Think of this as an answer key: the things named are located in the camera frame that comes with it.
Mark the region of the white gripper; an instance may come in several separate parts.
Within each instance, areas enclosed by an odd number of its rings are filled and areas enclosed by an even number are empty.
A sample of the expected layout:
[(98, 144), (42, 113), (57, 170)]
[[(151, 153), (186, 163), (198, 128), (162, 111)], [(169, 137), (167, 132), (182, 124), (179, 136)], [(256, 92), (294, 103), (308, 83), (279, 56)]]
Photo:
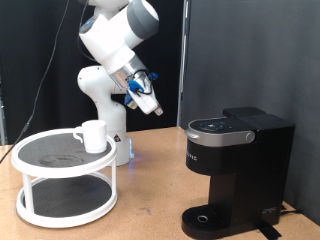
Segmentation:
[(157, 116), (163, 114), (163, 109), (159, 106), (151, 85), (142, 86), (139, 83), (134, 83), (132, 85), (132, 98), (145, 114), (151, 112), (154, 112)]

